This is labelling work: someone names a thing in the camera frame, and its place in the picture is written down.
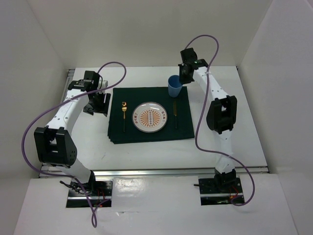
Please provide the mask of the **gold fork black handle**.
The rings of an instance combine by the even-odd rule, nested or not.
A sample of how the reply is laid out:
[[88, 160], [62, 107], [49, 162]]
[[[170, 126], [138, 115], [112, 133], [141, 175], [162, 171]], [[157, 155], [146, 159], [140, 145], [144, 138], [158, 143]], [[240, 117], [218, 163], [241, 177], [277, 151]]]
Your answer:
[[126, 132], [126, 111], [127, 111], [127, 102], [122, 101], [122, 112], [123, 112], [123, 132]]

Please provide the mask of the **blue plastic cup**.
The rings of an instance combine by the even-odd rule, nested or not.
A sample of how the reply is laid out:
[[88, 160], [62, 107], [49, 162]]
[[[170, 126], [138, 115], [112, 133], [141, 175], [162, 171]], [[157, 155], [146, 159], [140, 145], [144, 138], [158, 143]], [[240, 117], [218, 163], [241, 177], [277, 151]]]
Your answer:
[[168, 78], [168, 94], [170, 97], [177, 97], [182, 89], [178, 75], [172, 75]]

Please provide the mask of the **gold knife black handle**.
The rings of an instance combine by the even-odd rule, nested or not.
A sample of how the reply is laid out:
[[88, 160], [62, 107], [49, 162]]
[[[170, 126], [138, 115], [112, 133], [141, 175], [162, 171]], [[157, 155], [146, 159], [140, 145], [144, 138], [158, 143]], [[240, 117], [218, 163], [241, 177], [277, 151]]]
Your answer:
[[173, 102], [173, 114], [175, 118], [175, 129], [178, 129], [178, 120], [177, 120], [177, 102], [174, 100]]

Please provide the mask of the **orange sunburst patterned plate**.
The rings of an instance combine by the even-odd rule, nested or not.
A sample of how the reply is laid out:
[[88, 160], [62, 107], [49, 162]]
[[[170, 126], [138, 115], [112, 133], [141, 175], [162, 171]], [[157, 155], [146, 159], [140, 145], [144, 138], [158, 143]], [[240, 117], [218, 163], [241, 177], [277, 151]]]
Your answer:
[[144, 133], [158, 132], [166, 125], [167, 120], [167, 111], [155, 102], [141, 103], [132, 113], [133, 125]]

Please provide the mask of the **dark green cloth napkin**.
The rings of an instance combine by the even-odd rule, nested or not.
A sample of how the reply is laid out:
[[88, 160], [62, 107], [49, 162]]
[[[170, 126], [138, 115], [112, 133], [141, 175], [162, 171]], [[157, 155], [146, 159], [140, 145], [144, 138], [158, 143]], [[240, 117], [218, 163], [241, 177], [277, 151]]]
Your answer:
[[[173, 102], [177, 102], [178, 129], [175, 129]], [[126, 132], [123, 132], [122, 101], [127, 102]], [[134, 109], [144, 102], [155, 102], [165, 108], [168, 114], [166, 125], [154, 133], [144, 133], [132, 122]], [[114, 88], [108, 126], [108, 137], [114, 144], [173, 141], [195, 137], [189, 105], [188, 91], [183, 87], [176, 98], [168, 94], [167, 87]]]

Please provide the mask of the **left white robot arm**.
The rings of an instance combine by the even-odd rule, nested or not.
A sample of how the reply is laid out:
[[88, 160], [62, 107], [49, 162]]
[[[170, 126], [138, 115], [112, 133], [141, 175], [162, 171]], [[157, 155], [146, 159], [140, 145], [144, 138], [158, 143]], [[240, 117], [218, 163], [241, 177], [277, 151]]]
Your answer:
[[107, 86], [107, 81], [98, 73], [85, 71], [83, 79], [73, 80], [69, 84], [66, 104], [58, 109], [45, 127], [38, 127], [34, 132], [40, 162], [78, 179], [79, 189], [85, 195], [94, 194], [97, 183], [93, 171], [78, 160], [78, 150], [71, 133], [81, 112], [90, 115], [108, 114], [111, 95], [103, 91]]

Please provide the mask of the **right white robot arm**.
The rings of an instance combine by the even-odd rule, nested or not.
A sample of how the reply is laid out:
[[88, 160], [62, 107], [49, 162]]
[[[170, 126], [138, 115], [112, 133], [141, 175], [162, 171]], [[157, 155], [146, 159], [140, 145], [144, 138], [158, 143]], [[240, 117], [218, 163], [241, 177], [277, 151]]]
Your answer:
[[217, 154], [213, 186], [219, 192], [226, 191], [236, 180], [236, 171], [232, 159], [231, 134], [236, 122], [237, 98], [230, 96], [218, 83], [209, 65], [204, 59], [198, 59], [193, 48], [180, 52], [182, 63], [179, 64], [179, 82], [189, 84], [197, 82], [205, 93], [201, 117], [196, 127], [199, 133], [202, 117], [207, 105], [206, 124], [212, 131], [217, 150], [205, 150]]

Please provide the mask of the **aluminium table frame rail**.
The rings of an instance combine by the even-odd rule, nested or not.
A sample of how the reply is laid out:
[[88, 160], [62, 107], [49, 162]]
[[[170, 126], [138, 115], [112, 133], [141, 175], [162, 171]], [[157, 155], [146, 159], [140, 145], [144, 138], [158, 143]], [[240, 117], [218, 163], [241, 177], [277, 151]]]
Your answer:
[[[246, 96], [235, 66], [213, 66], [211, 72], [221, 87], [238, 100], [232, 132], [232, 152], [240, 165], [252, 173], [267, 173], [266, 162]], [[73, 128], [72, 139], [78, 159], [97, 176], [212, 173], [216, 155], [214, 136], [201, 124], [199, 141], [193, 140], [114, 144], [108, 136], [108, 118], [82, 113]]]

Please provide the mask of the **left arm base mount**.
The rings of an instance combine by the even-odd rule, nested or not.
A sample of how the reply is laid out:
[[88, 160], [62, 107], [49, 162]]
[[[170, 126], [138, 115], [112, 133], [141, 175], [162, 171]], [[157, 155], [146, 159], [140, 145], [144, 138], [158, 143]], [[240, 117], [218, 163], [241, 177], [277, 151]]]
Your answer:
[[[60, 183], [68, 188], [67, 208], [87, 208], [89, 204], [86, 196], [76, 181]], [[83, 184], [89, 197], [91, 205], [95, 207], [108, 208], [112, 206], [112, 180], [96, 181], [93, 188], [88, 184]]]

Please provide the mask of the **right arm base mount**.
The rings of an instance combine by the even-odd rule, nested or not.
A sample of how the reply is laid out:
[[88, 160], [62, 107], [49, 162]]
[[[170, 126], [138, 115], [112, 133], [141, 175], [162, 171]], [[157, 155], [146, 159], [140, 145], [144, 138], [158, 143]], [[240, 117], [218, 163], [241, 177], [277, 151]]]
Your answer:
[[199, 189], [202, 206], [227, 205], [231, 204], [231, 200], [235, 204], [243, 204], [245, 202], [239, 177], [236, 178], [234, 183], [224, 188], [219, 188], [213, 178], [199, 179], [194, 186]]

